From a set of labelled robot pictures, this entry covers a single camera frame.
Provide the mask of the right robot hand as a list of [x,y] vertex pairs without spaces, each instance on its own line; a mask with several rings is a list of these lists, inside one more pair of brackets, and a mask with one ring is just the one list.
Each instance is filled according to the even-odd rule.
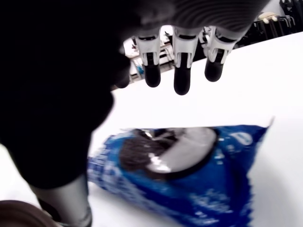
[[217,81],[229,51],[265,0],[3,0],[0,3],[0,141],[52,224],[89,227],[92,132],[129,83],[124,40],[136,37],[145,81],[160,83],[159,31],[174,27],[174,89],[185,95],[198,34],[205,76]]

